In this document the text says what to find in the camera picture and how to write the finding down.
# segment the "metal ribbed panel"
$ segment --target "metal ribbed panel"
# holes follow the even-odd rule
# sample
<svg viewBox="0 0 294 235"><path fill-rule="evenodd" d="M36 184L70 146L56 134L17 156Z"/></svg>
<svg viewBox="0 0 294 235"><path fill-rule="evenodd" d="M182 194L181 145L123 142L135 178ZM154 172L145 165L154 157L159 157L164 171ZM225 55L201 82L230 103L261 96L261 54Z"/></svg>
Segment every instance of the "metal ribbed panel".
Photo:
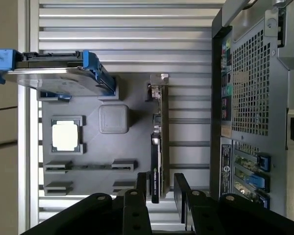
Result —
<svg viewBox="0 0 294 235"><path fill-rule="evenodd" d="M39 50L90 49L109 72L170 74L170 175L209 188L211 23L224 0L40 0ZM42 150L39 152L42 162ZM39 184L43 172L39 170ZM85 196L39 191L39 221ZM147 202L154 230L184 230L170 192Z"/></svg>

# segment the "perforated metal panel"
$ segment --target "perforated metal panel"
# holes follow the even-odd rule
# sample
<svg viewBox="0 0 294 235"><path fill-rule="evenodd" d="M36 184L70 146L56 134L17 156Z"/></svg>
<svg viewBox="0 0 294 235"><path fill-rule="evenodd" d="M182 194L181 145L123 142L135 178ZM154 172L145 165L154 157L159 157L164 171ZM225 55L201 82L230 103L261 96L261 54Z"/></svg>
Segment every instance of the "perforated metal panel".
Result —
<svg viewBox="0 0 294 235"><path fill-rule="evenodd" d="M233 53L232 130L268 135L270 43L261 30Z"/></svg>

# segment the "metal frame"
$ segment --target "metal frame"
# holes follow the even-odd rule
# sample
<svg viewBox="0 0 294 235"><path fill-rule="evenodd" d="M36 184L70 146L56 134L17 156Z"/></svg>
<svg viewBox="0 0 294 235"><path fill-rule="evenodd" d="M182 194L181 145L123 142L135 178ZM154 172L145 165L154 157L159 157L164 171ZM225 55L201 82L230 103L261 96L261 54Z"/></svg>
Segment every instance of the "metal frame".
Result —
<svg viewBox="0 0 294 235"><path fill-rule="evenodd" d="M78 2L83 6L83 9L80 9L81 14L86 14L89 9L87 7L90 3L91 6L96 5L94 3L96 1L85 0L83 2ZM139 1L136 0L124 0L122 3L128 2L127 6L132 6ZM146 4L139 5L139 12L152 12L155 14L153 8L154 7L167 7L169 11L166 10L166 14L157 13L160 17L160 20L168 24L169 26L177 26L175 25L175 21L182 20L179 28L175 27L174 32L166 32L159 31L158 29L152 32L137 32L135 33L127 33L126 30L122 30L121 35L118 32L113 31L111 34L101 34L98 37L97 32L87 32L86 35L90 37L98 37L99 44L103 46L103 50L107 50L107 48L116 48L115 44L112 43L103 43L104 38L108 37L113 39L114 37L121 38L121 41L127 40L127 47L125 47L125 53L117 50L113 51L114 54L101 54L103 57L103 62L105 65L107 64L108 70L112 72L163 72L167 71L169 73L173 73L172 76L172 86L169 87L170 100L169 104L171 105L170 115L172 118L179 117L181 114L185 114L185 120L187 124L192 124L189 117L195 116L195 112L203 112L203 114L210 111L210 105L208 102L210 100L209 95L200 95L200 92L206 92L210 89L210 41L209 41L209 31L210 29L201 26L210 26L212 18L215 16L216 10L220 9L224 0L213 0L212 2L209 0L172 0L169 4L167 1L161 0L159 1L147 1ZM18 50L20 52L24 51L38 51L41 49L42 52L52 52L53 50L59 49L57 47L57 43L54 44L52 42L52 37L56 35L63 35L64 40L61 41L61 45L63 45L64 49L74 49L81 48L80 43L76 43L71 41L73 37L76 36L76 33L70 29L70 26L67 28L68 32L52 32L52 31L43 31L39 28L39 24L44 23L45 28L49 28L53 26L53 21L48 19L45 21L44 18L42 21L39 21L39 14L42 14L41 10L44 10L44 14L52 14L51 6L55 3L60 5L61 9L67 10L67 3L76 3L76 0L18 0L18 16L19 16L19 47ZM203 11L207 12L208 17L201 16L199 13L196 13L196 19L189 19L189 14L185 14L184 7L193 11L192 7L201 8ZM119 11L118 7L112 6L112 12ZM72 18L72 15L66 15L66 11L59 11L60 21L64 23L68 23ZM134 11L131 14L119 17L120 22L128 21L129 19L136 20L137 12ZM171 21L169 15L173 15L174 21ZM138 26L145 28L146 23L145 20L142 19L142 16L139 16ZM78 26L83 26L85 24L89 24L90 22L78 21ZM159 20L152 21L151 25L162 24ZM190 30L190 32L185 32L183 37L176 34L176 30L181 29ZM141 42L140 38L146 37L148 40L152 38L150 41ZM153 38L160 39L157 42L154 42ZM97 48L96 45L98 43L90 43L86 44L86 47ZM63 208L68 205L68 201L70 203L75 203L79 201L81 198L86 196L65 196L65 197L53 197L48 198L44 195L43 190L39 190L39 185L43 182L43 169L42 167L38 168L39 163L42 162L42 155L40 154L40 160L38 159L38 149L40 153L42 152L42 147L38 145L39 139L39 131L38 131L38 114L41 117L41 102L36 101L36 92L31 89L25 89L24 87L19 87L19 232L23 232L30 227L38 224L41 220L44 220L43 217L39 217L39 214L44 214L44 212L39 212L39 208L54 209L58 204L61 204ZM179 132L179 134L175 134L178 138L172 139L170 148L174 149L176 154L172 157L172 159L181 155L181 151L188 150L189 159L194 159L194 156L198 156L198 163L207 163L207 149L210 146L209 137L204 138L203 136L207 136L209 127L207 125L198 125L195 126L194 131L184 131L180 133L182 130L182 125L177 128L176 123L170 123L170 128L173 128L175 132ZM195 153L193 149L199 149L199 153ZM179 160L178 163L176 161L173 165L182 165L183 167L190 167L190 164L185 164L183 160ZM185 172L186 178L189 178L190 184L192 186L199 183L198 187L205 188L209 185L209 169L207 164L204 165L205 168L197 169L195 168L182 168L182 169L172 169L170 174L174 172ZM166 228L168 224L166 221L170 221L171 229L179 230L180 224L176 223L175 216L176 211L173 205L172 193L168 193L167 198L164 200L163 205L160 207L155 207L150 201L147 201L148 209L151 211L150 217L152 219L152 224L154 225L153 229L163 230ZM58 211L46 212L46 214L55 214Z"/></svg>
<svg viewBox="0 0 294 235"><path fill-rule="evenodd" d="M38 50L38 17L38 0L18 0L19 51ZM22 233L38 224L37 92L19 86L18 98L18 232Z"/></svg>

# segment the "label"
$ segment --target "label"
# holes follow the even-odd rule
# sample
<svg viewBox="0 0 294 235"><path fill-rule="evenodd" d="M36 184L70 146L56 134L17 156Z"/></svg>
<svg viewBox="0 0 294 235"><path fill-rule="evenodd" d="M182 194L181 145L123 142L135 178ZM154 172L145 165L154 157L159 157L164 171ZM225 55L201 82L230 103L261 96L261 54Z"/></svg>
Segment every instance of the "label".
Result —
<svg viewBox="0 0 294 235"><path fill-rule="evenodd" d="M220 196L231 193L231 148L230 144L221 145Z"/></svg>
<svg viewBox="0 0 294 235"><path fill-rule="evenodd" d="M221 126L221 135L227 138L232 137L232 127L229 125L222 125Z"/></svg>
<svg viewBox="0 0 294 235"><path fill-rule="evenodd" d="M150 189L152 203L159 203L159 170L158 170L158 145L151 145L151 176L150 176Z"/></svg>

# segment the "metal screw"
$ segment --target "metal screw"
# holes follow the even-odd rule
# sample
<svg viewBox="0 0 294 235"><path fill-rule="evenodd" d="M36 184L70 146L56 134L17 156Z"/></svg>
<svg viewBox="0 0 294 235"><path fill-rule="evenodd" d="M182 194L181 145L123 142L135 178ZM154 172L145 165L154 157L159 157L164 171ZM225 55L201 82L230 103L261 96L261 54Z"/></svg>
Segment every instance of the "metal screw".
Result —
<svg viewBox="0 0 294 235"><path fill-rule="evenodd" d="M229 200L229 201L234 201L235 198L233 196L226 196L226 200Z"/></svg>
<svg viewBox="0 0 294 235"><path fill-rule="evenodd" d="M199 195L200 195L200 192L198 192L198 191L193 191L192 194L195 195L195 196L199 196Z"/></svg>

